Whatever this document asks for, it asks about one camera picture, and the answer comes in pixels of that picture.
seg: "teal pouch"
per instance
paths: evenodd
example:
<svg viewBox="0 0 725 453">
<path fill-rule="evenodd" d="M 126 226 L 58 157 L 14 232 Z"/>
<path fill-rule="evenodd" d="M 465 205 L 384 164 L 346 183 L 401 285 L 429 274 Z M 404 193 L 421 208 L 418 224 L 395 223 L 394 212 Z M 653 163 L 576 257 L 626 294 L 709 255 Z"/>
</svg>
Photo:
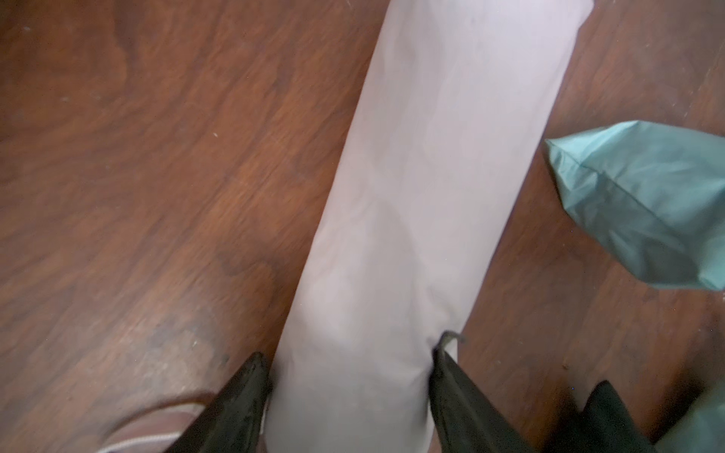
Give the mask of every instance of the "teal pouch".
<svg viewBox="0 0 725 453">
<path fill-rule="evenodd" d="M 725 381 L 698 398 L 655 447 L 660 453 L 725 452 Z"/>
<path fill-rule="evenodd" d="M 635 277 L 725 288 L 725 138 L 629 121 L 546 142 L 564 210 Z"/>
</svg>

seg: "white cylindrical bag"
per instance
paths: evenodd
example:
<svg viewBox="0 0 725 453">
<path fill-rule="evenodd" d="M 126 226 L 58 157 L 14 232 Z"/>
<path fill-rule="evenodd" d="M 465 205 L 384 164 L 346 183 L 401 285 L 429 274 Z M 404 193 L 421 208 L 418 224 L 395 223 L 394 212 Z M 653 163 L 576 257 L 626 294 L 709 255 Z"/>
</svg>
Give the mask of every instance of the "white cylindrical bag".
<svg viewBox="0 0 725 453">
<path fill-rule="evenodd" d="M 270 453 L 423 453 L 590 0 L 391 0 L 273 363 Z"/>
</svg>

